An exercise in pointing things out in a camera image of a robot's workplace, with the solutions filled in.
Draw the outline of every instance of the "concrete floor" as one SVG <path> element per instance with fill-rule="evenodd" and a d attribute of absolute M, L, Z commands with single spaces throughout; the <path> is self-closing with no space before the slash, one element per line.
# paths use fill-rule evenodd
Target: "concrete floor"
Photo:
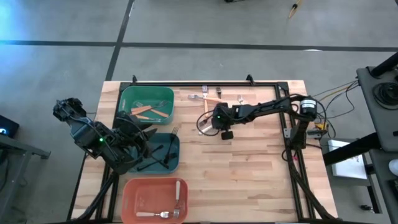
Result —
<path fill-rule="evenodd" d="M 0 0 L 0 40 L 111 41 L 117 39 L 128 0 Z M 136 0 L 125 42 L 398 46 L 398 7 L 393 0 L 304 1 L 293 19 L 294 0 Z M 95 111 L 113 47 L 0 45 L 0 114 L 21 125 L 18 139 L 52 151 L 34 159 L 29 183 L 16 207 L 28 223 L 67 217 L 83 159 L 69 128 L 52 116 L 56 99 L 79 98 Z M 278 50 L 123 48 L 113 80 L 305 80 L 309 94 L 354 80 L 359 67 L 377 65 L 392 52 L 308 52 Z M 374 131 L 360 89 L 349 97 L 355 111 L 332 122 L 341 138 Z M 344 98 L 328 115 L 349 110 Z M 340 218 L 388 223 L 386 214 L 361 211 L 366 188 L 331 181 Z M 19 216 L 13 211 L 11 220 Z"/>

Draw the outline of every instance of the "green plastic bin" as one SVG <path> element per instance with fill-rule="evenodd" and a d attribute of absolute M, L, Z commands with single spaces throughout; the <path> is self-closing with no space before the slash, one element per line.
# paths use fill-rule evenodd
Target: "green plastic bin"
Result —
<path fill-rule="evenodd" d="M 142 103 L 144 106 L 156 105 L 161 101 L 168 101 L 168 103 L 162 107 L 155 108 L 155 110 L 169 114 L 169 117 L 165 118 L 151 110 L 140 113 L 139 115 L 148 118 L 160 119 L 160 121 L 152 121 L 146 119 L 140 119 L 143 123 L 151 124 L 169 124 L 173 121 L 174 114 L 174 92 L 168 87 L 162 86 L 130 86 L 127 87 L 120 97 L 119 111 L 125 111 L 131 113 L 131 109 L 138 108 L 137 102 Z"/>

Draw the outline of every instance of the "table leg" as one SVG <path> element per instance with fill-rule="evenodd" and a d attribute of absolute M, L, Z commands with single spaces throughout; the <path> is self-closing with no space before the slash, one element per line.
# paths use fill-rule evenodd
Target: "table leg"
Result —
<path fill-rule="evenodd" d="M 376 133 L 369 134 L 346 146 L 335 149 L 323 155 L 325 165 L 336 164 L 354 156 L 361 155 L 371 149 L 380 149 L 379 138 Z"/>

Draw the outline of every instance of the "butcher block table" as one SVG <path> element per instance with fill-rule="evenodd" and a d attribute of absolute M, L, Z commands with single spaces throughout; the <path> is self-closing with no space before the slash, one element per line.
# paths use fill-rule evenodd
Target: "butcher block table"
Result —
<path fill-rule="evenodd" d="M 307 94 L 302 80 L 282 82 L 289 84 L 290 94 Z M 101 92 L 96 120 L 109 128 L 113 125 L 120 84 L 121 82 L 104 82 Z M 203 100 L 189 100 L 187 96 L 201 95 L 201 87 L 170 88 L 175 93 L 174 120 L 167 126 L 153 127 L 158 128 L 158 133 L 171 133 L 173 127 L 179 127 L 178 169 L 169 175 L 121 175 L 113 221 L 121 222 L 123 188 L 129 180 L 136 177 L 183 178 L 189 189 L 188 216 L 185 222 L 297 221 L 288 165 L 281 158 L 285 146 L 279 114 L 259 117 L 245 125 L 232 126 L 232 140 L 221 140 L 220 134 L 213 137 L 199 136 L 195 123 L 204 113 L 204 103 Z M 208 88 L 208 97 L 217 97 L 216 88 Z M 275 89 L 269 86 L 222 86 L 221 89 L 222 99 L 229 106 L 238 104 L 238 94 L 243 96 L 245 104 L 252 105 L 276 98 Z M 209 101 L 209 110 L 214 105 Z M 289 117 L 285 117 L 287 126 L 290 127 Z M 307 142 L 318 145 L 318 141 L 312 139 Z M 303 158 L 312 192 L 328 212 L 337 217 L 321 150 L 307 146 L 303 150 Z M 104 165 L 100 157 L 97 160 L 91 157 L 85 159 L 74 204 L 71 206 L 71 218 L 79 217 L 100 190 Z M 110 195 L 111 189 L 104 200 L 102 217 L 107 216 Z M 304 217 L 308 217 L 305 196 L 300 187 L 299 195 Z"/>

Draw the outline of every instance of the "orange plastic bin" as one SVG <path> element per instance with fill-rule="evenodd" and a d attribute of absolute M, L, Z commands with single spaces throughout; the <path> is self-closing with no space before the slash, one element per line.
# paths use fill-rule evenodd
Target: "orange plastic bin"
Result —
<path fill-rule="evenodd" d="M 175 188 L 180 181 L 180 209 L 178 218 L 173 217 L 176 208 Z M 130 180 L 123 190 L 121 218 L 124 224 L 183 223 L 188 213 L 188 185 L 178 177 L 136 178 Z M 137 212 L 170 212 L 170 218 L 137 217 Z"/>

